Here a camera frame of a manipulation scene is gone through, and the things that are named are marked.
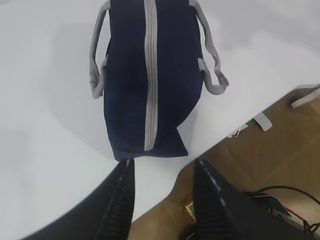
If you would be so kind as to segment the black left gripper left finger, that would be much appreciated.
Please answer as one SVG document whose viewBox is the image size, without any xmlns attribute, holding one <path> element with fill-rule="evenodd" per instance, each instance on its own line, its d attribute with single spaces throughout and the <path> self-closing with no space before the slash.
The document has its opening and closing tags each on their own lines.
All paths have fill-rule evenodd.
<svg viewBox="0 0 320 240">
<path fill-rule="evenodd" d="M 28 240 L 126 240 L 135 204 L 135 162 L 118 162 L 82 202 Z"/>
</svg>

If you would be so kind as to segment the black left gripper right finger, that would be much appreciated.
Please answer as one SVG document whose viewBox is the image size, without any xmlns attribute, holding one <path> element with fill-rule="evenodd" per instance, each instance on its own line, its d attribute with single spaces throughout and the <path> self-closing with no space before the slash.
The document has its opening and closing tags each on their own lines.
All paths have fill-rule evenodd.
<svg viewBox="0 0 320 240">
<path fill-rule="evenodd" d="M 237 190 L 205 158 L 194 164 L 192 209 L 195 222 L 180 240 L 318 240 L 320 224 L 309 224 L 263 188 Z"/>
</svg>

